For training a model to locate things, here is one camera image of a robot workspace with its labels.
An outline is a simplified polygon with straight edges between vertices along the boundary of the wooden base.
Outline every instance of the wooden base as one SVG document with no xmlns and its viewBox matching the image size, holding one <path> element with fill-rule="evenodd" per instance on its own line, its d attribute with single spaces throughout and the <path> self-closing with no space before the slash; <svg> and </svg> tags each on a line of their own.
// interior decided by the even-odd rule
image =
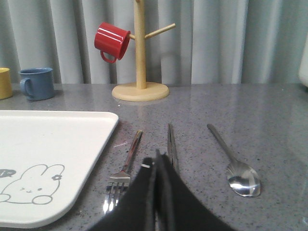
<svg viewBox="0 0 308 231">
<path fill-rule="evenodd" d="M 146 82 L 145 89 L 137 89 L 136 83 L 126 83 L 116 86 L 112 96 L 117 99 L 133 102 L 160 100 L 169 95 L 169 88 L 161 83 Z"/>
</svg>

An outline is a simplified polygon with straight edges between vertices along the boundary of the stainless steel utensil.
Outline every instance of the stainless steel utensil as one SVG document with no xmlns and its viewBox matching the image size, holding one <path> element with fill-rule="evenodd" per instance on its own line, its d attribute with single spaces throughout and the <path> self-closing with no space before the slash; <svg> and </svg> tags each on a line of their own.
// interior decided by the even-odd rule
<svg viewBox="0 0 308 231">
<path fill-rule="evenodd" d="M 168 124 L 168 156 L 175 171 L 179 174 L 178 153 L 175 146 L 172 124 Z"/>
<path fill-rule="evenodd" d="M 235 159 L 233 151 L 226 145 L 213 125 L 208 124 L 207 127 L 213 133 L 231 161 L 227 167 L 227 179 L 231 188 L 240 196 L 259 196 L 261 194 L 261 181 L 257 172 L 248 164 Z"/>
<path fill-rule="evenodd" d="M 105 201 L 103 204 L 104 214 L 112 211 L 114 207 L 117 206 L 119 199 L 128 189 L 130 183 L 130 175 L 127 173 L 127 171 L 130 167 L 132 157 L 137 150 L 141 136 L 142 131 L 137 131 L 128 151 L 128 155 L 126 157 L 126 161 L 122 167 L 122 170 L 118 173 L 112 174 L 109 178 L 109 182 L 106 187 Z"/>
</svg>

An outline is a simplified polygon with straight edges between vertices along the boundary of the red mug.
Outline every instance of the red mug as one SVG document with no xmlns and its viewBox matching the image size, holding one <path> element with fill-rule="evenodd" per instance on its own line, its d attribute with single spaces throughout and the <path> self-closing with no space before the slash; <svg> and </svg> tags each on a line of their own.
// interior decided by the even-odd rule
<svg viewBox="0 0 308 231">
<path fill-rule="evenodd" d="M 101 57 L 106 62 L 113 64 L 116 59 L 121 60 L 126 52 L 130 31 L 123 30 L 109 23 L 101 23 L 95 39 L 95 48 L 101 51 Z M 114 60 L 105 57 L 104 53 L 112 55 Z"/>
</svg>

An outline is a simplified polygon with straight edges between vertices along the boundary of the mug handle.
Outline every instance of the mug handle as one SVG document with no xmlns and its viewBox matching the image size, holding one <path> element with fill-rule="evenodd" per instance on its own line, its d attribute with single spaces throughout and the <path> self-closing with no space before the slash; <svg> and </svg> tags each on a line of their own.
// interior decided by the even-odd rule
<svg viewBox="0 0 308 231">
<path fill-rule="evenodd" d="M 103 51 L 101 51 L 101 57 L 102 57 L 102 59 L 104 59 L 106 62 L 111 63 L 111 64 L 113 64 L 113 63 L 116 61 L 116 58 L 115 58 L 113 61 L 110 60 L 110 59 L 107 59 L 107 58 L 105 57 Z"/>
<path fill-rule="evenodd" d="M 20 83 L 20 90 L 25 96 L 33 96 L 27 89 L 29 89 L 30 79 L 29 78 L 23 78 Z"/>
</svg>

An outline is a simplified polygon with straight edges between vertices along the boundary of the yellow mug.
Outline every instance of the yellow mug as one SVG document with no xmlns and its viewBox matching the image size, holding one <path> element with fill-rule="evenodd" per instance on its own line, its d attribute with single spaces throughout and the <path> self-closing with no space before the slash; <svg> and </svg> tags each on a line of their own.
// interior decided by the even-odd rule
<svg viewBox="0 0 308 231">
<path fill-rule="evenodd" d="M 0 67 L 0 100 L 13 96 L 10 69 Z"/>
</svg>

